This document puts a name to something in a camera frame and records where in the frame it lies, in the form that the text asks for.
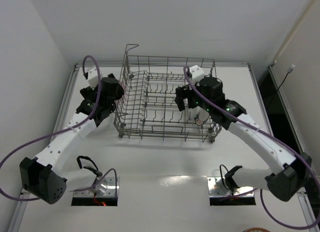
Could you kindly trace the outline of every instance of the table surface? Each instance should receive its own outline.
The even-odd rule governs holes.
[[[104,76],[119,77],[121,68],[102,67]],[[248,67],[217,67],[226,98],[235,100],[267,130],[257,92]],[[79,73],[66,115],[70,120],[82,101],[79,90],[87,87]],[[241,232],[262,227],[272,232],[288,232],[268,217],[259,193],[257,205],[210,206],[206,176],[218,176],[219,165],[242,165],[266,169],[265,162],[244,142],[222,130],[215,143],[183,139],[122,138],[106,119],[67,160],[64,170],[76,170],[78,155],[90,156],[102,172],[115,168],[120,177],[117,207],[70,206],[72,193],[53,205],[43,201],[27,204],[19,232]],[[264,193],[271,213],[284,223],[304,226],[305,217],[298,197],[282,202]]]

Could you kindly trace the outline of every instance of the purple cable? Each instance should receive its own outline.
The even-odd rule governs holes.
[[[97,91],[97,96],[96,96],[96,100],[95,100],[95,103],[94,103],[94,106],[92,108],[92,111],[91,113],[88,115],[87,118],[85,118],[83,121],[81,121],[80,123],[78,123],[77,125],[74,125],[73,127],[69,127],[69,128],[65,128],[65,129],[62,129],[60,131],[57,131],[57,132],[54,132],[54,133],[51,133],[51,134],[47,134],[47,135],[44,135],[42,137],[39,137],[39,138],[36,138],[34,140],[31,140],[23,145],[20,145],[19,147],[15,148],[13,151],[11,151],[9,154],[7,154],[2,161],[0,161],[0,169],[1,167],[4,165],[4,163],[7,161],[7,159],[10,158],[10,156],[12,156],[14,153],[16,153],[17,151],[21,150],[22,148],[26,147],[26,146],[29,146],[33,143],[36,143],[36,142],[39,142],[41,140],[44,140],[44,139],[48,139],[48,138],[51,138],[52,136],[56,136],[56,135],[59,135],[59,134],[62,134],[64,132],[67,132],[67,131],[70,131],[72,129],[76,129],[77,127],[83,125],[85,122],[87,122],[96,112],[96,109],[97,109],[97,106],[98,106],[98,102],[99,102],[99,99],[100,99],[100,94],[101,94],[101,75],[100,75],[100,69],[99,69],[99,65],[98,65],[98,62],[96,61],[96,59],[94,57],[92,57],[91,55],[87,55],[86,57],[84,57],[83,59],[83,62],[82,62],[82,69],[83,69],[83,72],[85,72],[85,63],[86,63],[86,60],[90,58],[95,67],[96,67],[96,72],[98,73],[98,91]],[[5,193],[1,187],[0,187],[0,194],[3,195],[4,197],[10,199],[10,200],[13,200],[13,201],[22,201],[22,202],[26,202],[26,201],[36,201],[36,200],[39,200],[39,198],[16,198],[16,197],[13,197],[7,193]]]
[[[245,121],[242,121],[241,119],[238,119],[237,117],[233,116],[232,114],[228,113],[227,111],[225,111],[224,109],[220,108],[219,106],[217,106],[216,104],[214,104],[213,102],[211,102],[209,99],[207,99],[203,94],[201,94],[195,85],[193,85],[187,75],[187,72],[189,70],[189,67],[187,66],[184,66],[183,67],[183,73],[184,73],[184,77],[186,79],[186,81],[189,83],[189,86],[192,88],[192,90],[201,98],[203,99],[205,102],[207,102],[209,105],[211,105],[212,107],[214,107],[216,110],[218,110],[219,112],[221,112],[222,114],[224,114],[225,116],[228,116],[229,118],[249,127],[250,129],[253,129],[253,130],[257,130],[256,127],[254,127],[253,125],[245,122]],[[263,130],[258,130],[258,132],[268,138],[270,138],[271,140],[277,142],[278,144],[282,145],[283,147],[285,147],[287,150],[289,150],[292,154],[294,154],[294,156],[296,158],[298,158],[302,163],[303,165],[306,167],[306,169],[310,172],[310,175],[311,175],[311,178],[314,180],[315,182],[315,185],[316,185],[316,188],[318,190],[318,192],[320,193],[320,183],[318,182],[317,180],[317,177],[315,175],[315,173],[312,171],[311,167],[308,165],[308,163],[300,156],[300,154],[298,154],[297,152],[295,152],[292,148],[290,148],[288,145],[286,145],[285,143],[283,143],[281,140],[273,137],[272,135],[268,134],[267,132],[263,131]],[[268,211],[265,203],[264,203],[264,199],[263,199],[263,194],[262,192],[260,192],[260,198],[261,198],[261,203],[262,203],[262,206],[263,208],[265,209],[265,212],[271,217],[271,219],[273,219],[276,223],[278,223],[279,225],[282,225],[284,227],[287,227],[289,229],[292,229],[292,230],[307,230],[307,229],[310,229],[310,228],[313,228],[315,226],[317,226],[319,223],[320,223],[320,212],[318,214],[318,216],[316,217],[316,220],[312,223],[312,224],[309,224],[309,225],[306,225],[306,226],[292,226],[292,225],[288,225],[288,224],[285,224],[285,223],[282,223],[281,221],[277,220],[276,218],[274,218],[270,212]]]

